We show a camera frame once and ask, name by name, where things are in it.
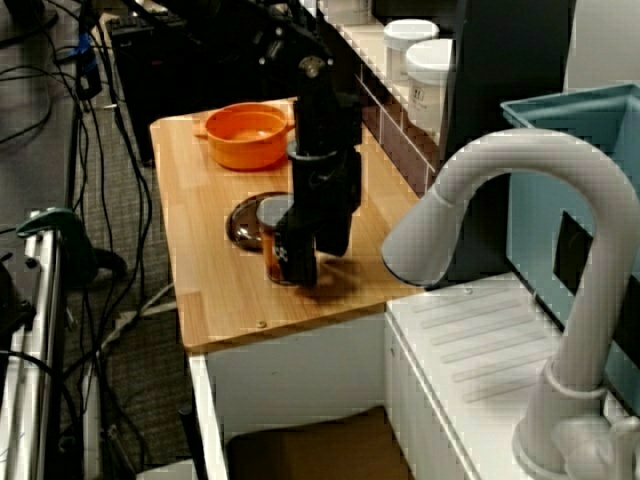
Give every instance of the white faucet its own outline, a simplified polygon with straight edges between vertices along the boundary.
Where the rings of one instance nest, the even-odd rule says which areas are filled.
[[[429,286],[445,274],[467,204],[503,173],[558,178],[586,200],[595,236],[565,332],[516,427],[515,456],[536,480],[631,480],[640,421],[613,427],[601,416],[601,386],[618,315],[640,246],[640,202],[608,156],[570,135],[513,129],[471,142],[389,233],[385,264],[409,283]]]

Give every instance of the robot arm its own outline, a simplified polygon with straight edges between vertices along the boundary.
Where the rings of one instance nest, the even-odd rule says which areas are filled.
[[[331,53],[314,33],[269,8],[281,1],[159,3],[186,20],[191,35],[214,52],[257,62],[265,75],[294,87],[296,141],[287,148],[294,202],[276,227],[275,243],[284,279],[313,286],[314,250],[344,255],[351,217],[360,206],[361,160],[354,148],[362,138],[358,97],[333,90]]]

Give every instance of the wooden countertop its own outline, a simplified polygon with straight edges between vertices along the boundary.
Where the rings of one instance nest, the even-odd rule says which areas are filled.
[[[289,108],[288,101],[276,103]],[[253,195],[291,191],[290,164],[259,172],[227,170],[194,137],[206,113],[151,126],[182,342],[204,353],[381,312],[393,298],[422,292],[395,279],[380,249],[391,227],[417,197],[368,130],[363,130],[362,205],[353,216],[343,258],[316,254],[312,289],[277,285],[260,253],[235,246],[225,221]]]

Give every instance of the black stand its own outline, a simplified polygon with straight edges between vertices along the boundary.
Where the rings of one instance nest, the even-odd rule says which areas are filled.
[[[507,130],[500,103],[563,89],[575,0],[458,0],[440,158]],[[506,256],[509,176],[469,203],[451,265],[433,288],[511,271]]]

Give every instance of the orange pot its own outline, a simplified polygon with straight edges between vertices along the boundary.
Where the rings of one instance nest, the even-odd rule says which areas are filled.
[[[285,155],[293,118],[264,103],[238,103],[214,112],[205,122],[209,156],[232,170],[258,170]]]

